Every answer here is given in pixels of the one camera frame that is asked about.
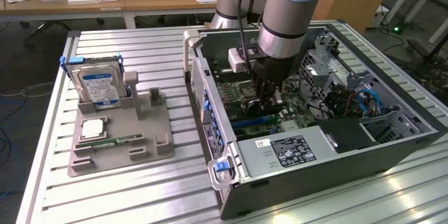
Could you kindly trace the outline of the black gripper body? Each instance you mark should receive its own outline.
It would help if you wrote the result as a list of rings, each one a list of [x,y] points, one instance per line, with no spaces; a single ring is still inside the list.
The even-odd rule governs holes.
[[[268,84],[280,87],[289,76],[293,60],[293,57],[282,59],[274,57],[257,58],[253,67],[254,86],[260,87]]]

